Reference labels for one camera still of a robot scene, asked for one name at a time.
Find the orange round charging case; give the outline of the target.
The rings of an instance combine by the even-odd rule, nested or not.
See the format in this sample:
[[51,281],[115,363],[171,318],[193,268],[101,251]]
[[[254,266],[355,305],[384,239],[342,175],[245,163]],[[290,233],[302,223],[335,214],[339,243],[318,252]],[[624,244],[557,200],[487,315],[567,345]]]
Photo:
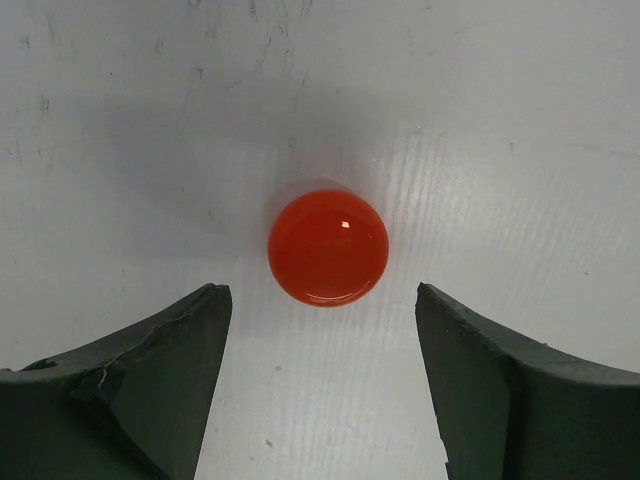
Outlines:
[[352,303],[379,282],[389,236],[378,212],[338,189],[305,193],[276,216],[267,254],[271,272],[292,298],[315,307]]

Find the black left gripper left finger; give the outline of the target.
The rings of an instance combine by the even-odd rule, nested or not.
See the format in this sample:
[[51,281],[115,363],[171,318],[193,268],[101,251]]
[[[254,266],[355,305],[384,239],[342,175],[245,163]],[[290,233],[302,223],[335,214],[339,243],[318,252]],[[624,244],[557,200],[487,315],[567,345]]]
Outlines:
[[232,316],[225,285],[1,373],[5,479],[191,479]]

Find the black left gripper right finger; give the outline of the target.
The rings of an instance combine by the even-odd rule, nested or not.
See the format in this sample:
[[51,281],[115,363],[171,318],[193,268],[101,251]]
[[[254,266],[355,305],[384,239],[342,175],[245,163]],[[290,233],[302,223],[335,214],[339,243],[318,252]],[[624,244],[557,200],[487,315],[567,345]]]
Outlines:
[[415,315],[448,478],[638,478],[637,373],[535,341],[430,284]]

